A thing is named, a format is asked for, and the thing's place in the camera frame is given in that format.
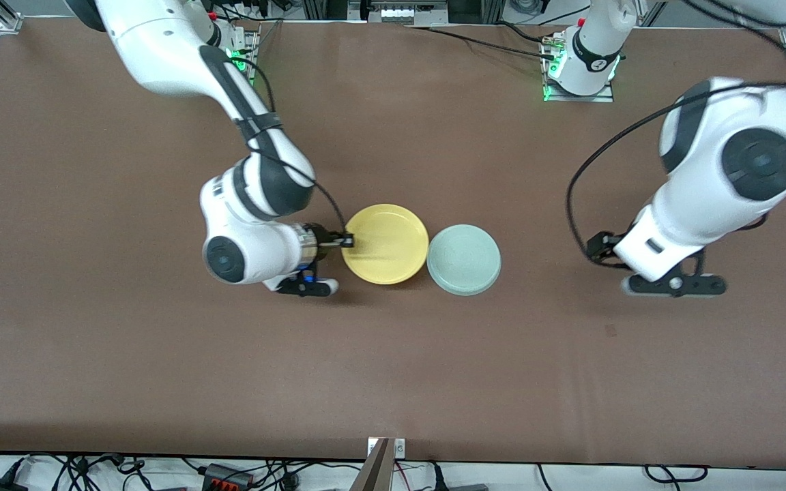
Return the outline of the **small white bracket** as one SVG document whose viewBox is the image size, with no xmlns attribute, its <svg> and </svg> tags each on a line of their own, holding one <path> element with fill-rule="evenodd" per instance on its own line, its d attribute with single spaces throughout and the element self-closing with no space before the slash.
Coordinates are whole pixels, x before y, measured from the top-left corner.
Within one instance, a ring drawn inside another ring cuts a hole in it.
<svg viewBox="0 0 786 491">
<path fill-rule="evenodd" d="M 397 460 L 405 460 L 406 458 L 405 438 L 393 438 L 392 440 L 393 440 L 393 444 L 391 445 L 391 447 L 393 448 L 393 453 L 395 454 L 395 458 Z M 367 440 L 367 456 L 371 455 L 378 441 L 379 438 L 369 438 Z"/>
</svg>

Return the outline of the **pale green round plate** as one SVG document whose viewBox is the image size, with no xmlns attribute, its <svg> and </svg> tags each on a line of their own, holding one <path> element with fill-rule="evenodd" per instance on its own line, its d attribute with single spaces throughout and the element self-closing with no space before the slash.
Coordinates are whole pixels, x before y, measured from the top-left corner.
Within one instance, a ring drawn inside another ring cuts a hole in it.
<svg viewBox="0 0 786 491">
<path fill-rule="evenodd" d="M 446 292 L 474 296 L 498 280 L 502 260 L 488 232 L 471 224 L 449 226 L 428 244 L 426 265 L 431 279 Z"/>
</svg>

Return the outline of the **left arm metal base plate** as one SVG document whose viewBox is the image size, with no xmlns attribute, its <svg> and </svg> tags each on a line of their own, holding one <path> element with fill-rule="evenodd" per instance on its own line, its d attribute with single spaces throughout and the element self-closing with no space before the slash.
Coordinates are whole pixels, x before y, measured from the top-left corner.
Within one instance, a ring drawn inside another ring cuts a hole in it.
<svg viewBox="0 0 786 491">
<path fill-rule="evenodd" d="M 576 54 L 568 52 L 561 38 L 546 38 L 540 47 L 540 54 L 550 56 L 542 60 L 545 102 L 614 101 L 611 81 L 621 61 L 619 55 L 611 62 L 599 59 L 589 66 Z"/>
</svg>

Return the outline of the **device with white connectors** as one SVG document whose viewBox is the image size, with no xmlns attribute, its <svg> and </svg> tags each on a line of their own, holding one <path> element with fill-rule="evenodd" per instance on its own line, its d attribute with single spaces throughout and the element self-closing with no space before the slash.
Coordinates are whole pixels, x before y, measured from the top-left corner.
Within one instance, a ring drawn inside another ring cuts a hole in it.
<svg viewBox="0 0 786 491">
<path fill-rule="evenodd" d="M 447 3 L 380 3 L 373 6 L 369 22 L 428 27 L 448 22 Z"/>
</svg>

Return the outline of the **yellow round plate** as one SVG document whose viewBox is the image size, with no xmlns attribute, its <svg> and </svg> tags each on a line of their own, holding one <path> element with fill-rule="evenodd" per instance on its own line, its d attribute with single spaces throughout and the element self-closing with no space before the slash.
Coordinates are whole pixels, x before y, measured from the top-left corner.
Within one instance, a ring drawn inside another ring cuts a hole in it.
<svg viewBox="0 0 786 491">
<path fill-rule="evenodd" d="M 412 211 L 393 204 L 368 206 L 346 224 L 353 247 L 341 250 L 345 264 L 365 282 L 392 285 L 411 279 L 428 254 L 428 232 Z"/>
</svg>

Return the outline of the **black orange power strip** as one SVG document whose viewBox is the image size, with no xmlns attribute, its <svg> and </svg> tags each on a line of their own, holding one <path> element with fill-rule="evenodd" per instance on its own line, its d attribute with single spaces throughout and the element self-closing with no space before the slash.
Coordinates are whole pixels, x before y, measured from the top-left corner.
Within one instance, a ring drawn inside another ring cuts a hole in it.
<svg viewBox="0 0 786 491">
<path fill-rule="evenodd" d="M 201 491 L 249 491 L 254 481 L 250 471 L 216 464 L 200 466 L 197 472 L 203 476 Z"/>
</svg>

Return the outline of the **slanted metal post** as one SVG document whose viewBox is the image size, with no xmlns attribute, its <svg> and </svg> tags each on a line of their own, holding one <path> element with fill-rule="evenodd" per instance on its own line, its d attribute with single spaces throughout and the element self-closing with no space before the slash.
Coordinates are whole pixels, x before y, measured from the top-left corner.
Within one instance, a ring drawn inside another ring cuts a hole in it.
<svg viewBox="0 0 786 491">
<path fill-rule="evenodd" d="M 391 491 L 395 462 L 395 438 L 370 438 L 367 459 L 349 491 Z"/>
</svg>

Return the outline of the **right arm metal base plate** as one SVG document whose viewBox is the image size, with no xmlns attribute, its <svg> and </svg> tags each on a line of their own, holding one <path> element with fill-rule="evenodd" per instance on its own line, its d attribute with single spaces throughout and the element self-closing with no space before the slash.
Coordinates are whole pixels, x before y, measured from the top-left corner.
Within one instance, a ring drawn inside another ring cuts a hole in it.
<svg viewBox="0 0 786 491">
<path fill-rule="evenodd" d="M 237 68 L 246 75 L 251 85 L 254 84 L 256 70 L 248 60 L 255 64 L 259 54 L 260 31 L 246 30 L 241 26 L 230 24 L 221 27 L 222 41 L 221 48 L 227 53 L 230 60 L 233 60 Z"/>
</svg>

